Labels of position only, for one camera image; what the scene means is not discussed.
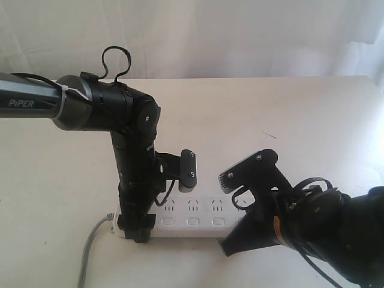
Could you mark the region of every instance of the table surface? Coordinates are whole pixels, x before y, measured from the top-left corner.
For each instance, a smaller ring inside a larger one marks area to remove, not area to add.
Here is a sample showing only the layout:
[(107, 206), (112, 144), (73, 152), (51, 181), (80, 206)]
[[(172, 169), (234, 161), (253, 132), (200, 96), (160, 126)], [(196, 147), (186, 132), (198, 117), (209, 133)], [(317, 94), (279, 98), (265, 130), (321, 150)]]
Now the table surface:
[[(196, 152), (194, 194), (222, 193), (218, 174), (263, 148), (277, 151), (277, 166), (292, 184), (322, 176), (351, 196), (384, 184), (384, 98), (367, 77), (126, 83), (162, 108), (158, 151)], [(118, 201), (110, 136), (61, 131), (48, 119), (0, 119), (0, 132), (0, 287), (75, 287), (85, 239)], [(226, 258), (214, 239), (135, 244), (108, 225), (92, 247), (86, 284), (330, 287), (285, 247)]]

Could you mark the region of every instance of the orange label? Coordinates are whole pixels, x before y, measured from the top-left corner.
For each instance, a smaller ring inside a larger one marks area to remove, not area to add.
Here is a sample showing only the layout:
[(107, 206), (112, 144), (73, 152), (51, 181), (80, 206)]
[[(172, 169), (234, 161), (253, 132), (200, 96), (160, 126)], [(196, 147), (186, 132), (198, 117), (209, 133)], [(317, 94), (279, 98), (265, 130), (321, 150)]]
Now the orange label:
[(274, 216), (274, 229), (275, 229), (276, 237), (280, 241), (280, 243), (284, 246), (288, 246), (287, 243), (284, 241), (284, 238), (281, 234), (280, 219), (277, 216)]

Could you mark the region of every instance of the gray cable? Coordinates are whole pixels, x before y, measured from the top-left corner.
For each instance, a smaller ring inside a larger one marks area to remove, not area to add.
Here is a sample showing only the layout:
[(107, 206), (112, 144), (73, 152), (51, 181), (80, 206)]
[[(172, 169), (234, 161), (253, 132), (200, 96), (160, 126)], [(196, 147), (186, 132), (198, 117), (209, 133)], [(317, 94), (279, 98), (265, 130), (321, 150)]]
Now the gray cable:
[(86, 277), (86, 269), (88, 267), (88, 259), (89, 259), (89, 252), (91, 250), (92, 242), (95, 238), (96, 231), (99, 229), (99, 227), (106, 221), (112, 221), (113, 220), (113, 213), (107, 214), (103, 219), (101, 219), (95, 227), (90, 232), (85, 245), (83, 249), (83, 256), (82, 256), (82, 264), (80, 267), (80, 274), (79, 274), (79, 280), (77, 281), (77, 288), (84, 288), (85, 287), (85, 277)]

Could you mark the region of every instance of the white wall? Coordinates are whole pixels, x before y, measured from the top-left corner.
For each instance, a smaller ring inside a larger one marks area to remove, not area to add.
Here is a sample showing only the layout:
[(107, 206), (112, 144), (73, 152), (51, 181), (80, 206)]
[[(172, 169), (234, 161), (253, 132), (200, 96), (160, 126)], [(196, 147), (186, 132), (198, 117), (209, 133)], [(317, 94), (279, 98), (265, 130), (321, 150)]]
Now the white wall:
[(118, 44), (133, 78), (366, 74), (384, 88), (383, 19), (382, 0), (0, 0), (0, 71), (101, 74)]

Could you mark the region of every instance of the white power strip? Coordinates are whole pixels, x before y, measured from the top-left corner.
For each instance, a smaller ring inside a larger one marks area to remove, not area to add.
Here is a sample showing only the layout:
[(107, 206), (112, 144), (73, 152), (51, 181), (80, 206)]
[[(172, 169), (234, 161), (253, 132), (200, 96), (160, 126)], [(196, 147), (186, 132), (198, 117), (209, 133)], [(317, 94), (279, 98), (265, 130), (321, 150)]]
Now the white power strip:
[[(239, 206), (248, 206), (254, 202), (252, 195), (237, 198)], [(124, 237), (118, 229), (117, 215), (113, 220), (113, 230)], [(156, 223), (151, 237), (186, 237), (186, 238), (223, 238), (236, 226), (245, 215), (232, 204), (232, 195), (192, 196), (189, 194), (169, 196), (167, 202), (158, 207), (153, 205), (150, 214), (156, 214)]]

